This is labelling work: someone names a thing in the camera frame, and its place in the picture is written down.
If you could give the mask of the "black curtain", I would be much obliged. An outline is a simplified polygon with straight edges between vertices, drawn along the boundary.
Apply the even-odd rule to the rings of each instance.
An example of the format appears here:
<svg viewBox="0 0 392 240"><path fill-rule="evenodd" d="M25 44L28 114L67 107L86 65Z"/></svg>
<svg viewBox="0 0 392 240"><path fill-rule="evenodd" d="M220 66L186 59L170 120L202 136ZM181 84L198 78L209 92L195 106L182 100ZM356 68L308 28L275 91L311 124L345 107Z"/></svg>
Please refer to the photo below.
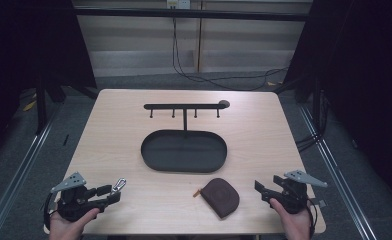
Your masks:
<svg viewBox="0 0 392 240"><path fill-rule="evenodd" d="M23 90L87 90L96 81L72 0L0 0L0 145Z"/></svg>
<svg viewBox="0 0 392 240"><path fill-rule="evenodd" d="M324 90L392 190L392 0L312 0L284 82Z"/></svg>

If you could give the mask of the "person's right hand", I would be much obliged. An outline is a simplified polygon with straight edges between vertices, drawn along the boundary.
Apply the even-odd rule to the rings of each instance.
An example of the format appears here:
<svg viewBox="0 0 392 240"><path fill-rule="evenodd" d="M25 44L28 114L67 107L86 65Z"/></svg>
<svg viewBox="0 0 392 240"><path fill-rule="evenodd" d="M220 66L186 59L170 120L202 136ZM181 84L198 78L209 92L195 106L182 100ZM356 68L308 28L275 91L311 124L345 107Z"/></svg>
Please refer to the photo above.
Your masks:
<svg viewBox="0 0 392 240"><path fill-rule="evenodd" d="M297 214L288 213L282 204L274 198L269 203L280 216L282 228L287 240L310 240L311 219L310 213L303 210Z"/></svg>

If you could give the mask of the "silver carabiner clip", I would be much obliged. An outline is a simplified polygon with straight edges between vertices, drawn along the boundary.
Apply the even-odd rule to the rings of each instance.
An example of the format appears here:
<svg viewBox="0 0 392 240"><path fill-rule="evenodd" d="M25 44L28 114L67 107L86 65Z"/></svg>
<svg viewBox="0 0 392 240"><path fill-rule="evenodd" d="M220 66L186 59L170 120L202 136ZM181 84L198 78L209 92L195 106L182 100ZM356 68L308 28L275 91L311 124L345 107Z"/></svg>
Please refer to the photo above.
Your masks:
<svg viewBox="0 0 392 240"><path fill-rule="evenodd" d="M115 194L120 192L122 188L126 185L127 181L125 178L119 178L118 181L112 186L111 193Z"/></svg>

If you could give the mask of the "brown zip pouch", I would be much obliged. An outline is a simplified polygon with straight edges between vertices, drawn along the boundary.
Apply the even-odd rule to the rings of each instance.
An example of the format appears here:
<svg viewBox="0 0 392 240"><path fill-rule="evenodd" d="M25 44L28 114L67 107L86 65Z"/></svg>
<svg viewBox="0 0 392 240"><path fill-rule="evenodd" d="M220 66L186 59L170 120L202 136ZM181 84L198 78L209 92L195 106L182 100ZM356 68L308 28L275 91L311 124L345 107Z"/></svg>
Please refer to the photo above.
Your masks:
<svg viewBox="0 0 392 240"><path fill-rule="evenodd" d="M203 188L195 192L194 197L198 195L203 197L220 219L235 212L240 203L238 192L222 178L210 180Z"/></svg>

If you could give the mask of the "metal floor rail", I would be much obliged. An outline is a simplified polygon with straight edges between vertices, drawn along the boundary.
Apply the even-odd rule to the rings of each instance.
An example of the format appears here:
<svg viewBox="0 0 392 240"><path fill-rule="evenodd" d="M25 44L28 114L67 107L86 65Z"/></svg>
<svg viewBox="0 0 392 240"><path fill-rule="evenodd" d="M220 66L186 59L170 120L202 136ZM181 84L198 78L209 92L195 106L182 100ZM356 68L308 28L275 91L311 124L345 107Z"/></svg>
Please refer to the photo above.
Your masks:
<svg viewBox="0 0 392 240"><path fill-rule="evenodd" d="M46 240L41 205L46 178L33 179L42 148L59 113L48 110L48 124L37 131L37 112L18 111L0 143L0 240Z"/></svg>
<svg viewBox="0 0 392 240"><path fill-rule="evenodd" d="M345 177L343 176L335 158L332 154L327 142L323 138L319 138L319 134L314 127L313 116L306 106L299 107L301 115L304 119L310 134L314 137L316 148L318 149L333 182L362 238L362 240L379 240L368 220L364 211L356 200L351 188L349 187Z"/></svg>

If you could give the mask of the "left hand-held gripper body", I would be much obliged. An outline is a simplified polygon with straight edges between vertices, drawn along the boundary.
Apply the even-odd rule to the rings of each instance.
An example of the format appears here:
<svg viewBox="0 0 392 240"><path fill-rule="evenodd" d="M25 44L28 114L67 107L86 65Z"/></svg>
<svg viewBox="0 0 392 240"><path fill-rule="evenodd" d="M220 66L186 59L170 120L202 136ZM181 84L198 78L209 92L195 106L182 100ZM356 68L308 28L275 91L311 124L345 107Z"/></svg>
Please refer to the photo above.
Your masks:
<svg viewBox="0 0 392 240"><path fill-rule="evenodd" d="M97 208L100 213L103 213L105 210L104 200L91 201L91 198L100 195L99 189L88 189L86 180L79 172L74 172L61 183L54 186L51 189L51 193L60 193L60 197L57 200L57 212L62 218L70 222L79 220L92 209Z"/></svg>

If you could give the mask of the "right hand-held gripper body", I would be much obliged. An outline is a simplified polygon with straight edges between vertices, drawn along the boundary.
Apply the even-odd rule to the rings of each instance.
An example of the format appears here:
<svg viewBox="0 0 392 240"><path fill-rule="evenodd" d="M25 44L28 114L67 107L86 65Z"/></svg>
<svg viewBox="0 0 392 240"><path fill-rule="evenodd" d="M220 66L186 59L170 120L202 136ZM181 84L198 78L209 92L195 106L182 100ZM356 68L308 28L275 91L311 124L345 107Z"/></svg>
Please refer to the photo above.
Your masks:
<svg viewBox="0 0 392 240"><path fill-rule="evenodd" d="M319 180L301 170L286 172L283 178L287 185L281 187L281 192L272 191L274 199L279 201L284 209L290 214L297 214L307 206L307 185L328 187L328 183Z"/></svg>

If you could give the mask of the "black horizontal frame bar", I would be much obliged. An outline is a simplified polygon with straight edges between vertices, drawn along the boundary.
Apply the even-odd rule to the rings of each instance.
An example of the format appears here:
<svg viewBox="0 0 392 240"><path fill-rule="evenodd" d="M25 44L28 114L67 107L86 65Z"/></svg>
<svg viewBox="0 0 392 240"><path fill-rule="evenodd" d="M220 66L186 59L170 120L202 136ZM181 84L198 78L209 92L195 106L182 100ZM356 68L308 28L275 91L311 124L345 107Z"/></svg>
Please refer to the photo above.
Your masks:
<svg viewBox="0 0 392 240"><path fill-rule="evenodd" d="M96 8L75 7L76 15L86 16L124 16L124 17L165 17L165 18L196 18L196 19L236 19L262 21L305 22L310 19L308 14L183 10L183 9L129 9L129 8Z"/></svg>

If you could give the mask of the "black metal stand post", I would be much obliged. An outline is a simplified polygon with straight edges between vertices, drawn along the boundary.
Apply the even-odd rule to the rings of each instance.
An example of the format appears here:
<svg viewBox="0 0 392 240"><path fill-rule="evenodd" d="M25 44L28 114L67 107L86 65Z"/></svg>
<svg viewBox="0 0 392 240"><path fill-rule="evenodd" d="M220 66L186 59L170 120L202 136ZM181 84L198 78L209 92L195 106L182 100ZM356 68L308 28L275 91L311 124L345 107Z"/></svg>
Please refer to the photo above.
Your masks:
<svg viewBox="0 0 392 240"><path fill-rule="evenodd" d="M36 103L37 103L37 115L38 115L36 134L39 135L40 133L43 132L47 124L45 83L41 77L37 78Z"/></svg>
<svg viewBox="0 0 392 240"><path fill-rule="evenodd" d="M320 132L320 105L321 105L321 82L319 78L316 78L314 81L314 90L313 90L313 104L312 104L312 116L313 123L316 129L316 132Z"/></svg>

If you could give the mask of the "person's left hand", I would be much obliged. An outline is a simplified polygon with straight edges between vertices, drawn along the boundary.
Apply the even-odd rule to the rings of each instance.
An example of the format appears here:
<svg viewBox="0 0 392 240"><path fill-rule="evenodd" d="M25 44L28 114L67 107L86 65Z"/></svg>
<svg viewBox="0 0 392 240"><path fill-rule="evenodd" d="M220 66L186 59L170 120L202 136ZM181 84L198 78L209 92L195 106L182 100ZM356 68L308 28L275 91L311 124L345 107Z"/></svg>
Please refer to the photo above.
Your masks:
<svg viewBox="0 0 392 240"><path fill-rule="evenodd" d="M75 222L69 222L57 212L50 217L49 240L80 240L85 226L97 218L99 209L94 208Z"/></svg>

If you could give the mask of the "black hook rack with tray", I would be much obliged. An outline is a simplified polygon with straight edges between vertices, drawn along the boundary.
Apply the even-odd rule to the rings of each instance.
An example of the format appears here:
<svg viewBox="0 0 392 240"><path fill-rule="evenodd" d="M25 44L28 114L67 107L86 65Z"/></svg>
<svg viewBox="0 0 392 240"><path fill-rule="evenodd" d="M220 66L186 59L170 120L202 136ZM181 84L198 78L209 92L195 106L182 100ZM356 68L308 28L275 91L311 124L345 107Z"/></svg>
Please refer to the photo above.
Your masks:
<svg viewBox="0 0 392 240"><path fill-rule="evenodd" d="M187 112L193 110L194 117L197 117L199 110L215 110L217 117L220 117L220 111L229 106L227 100L215 104L145 104L150 117L153 117L155 110L171 110L172 117L175 117L177 110L181 110L183 129L163 129L150 133L141 144L144 163L153 170L164 172L212 173L219 170L228 155L225 140L213 132L189 130Z"/></svg>

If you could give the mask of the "white wall outlet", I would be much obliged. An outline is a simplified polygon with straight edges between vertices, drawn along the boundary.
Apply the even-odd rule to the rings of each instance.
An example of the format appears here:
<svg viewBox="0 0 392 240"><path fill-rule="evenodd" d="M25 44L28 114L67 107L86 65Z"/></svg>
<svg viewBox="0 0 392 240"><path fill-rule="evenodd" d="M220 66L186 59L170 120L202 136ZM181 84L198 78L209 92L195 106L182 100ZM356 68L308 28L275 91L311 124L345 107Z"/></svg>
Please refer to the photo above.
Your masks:
<svg viewBox="0 0 392 240"><path fill-rule="evenodd" d="M166 0L166 5L168 9L191 9L190 0Z"/></svg>

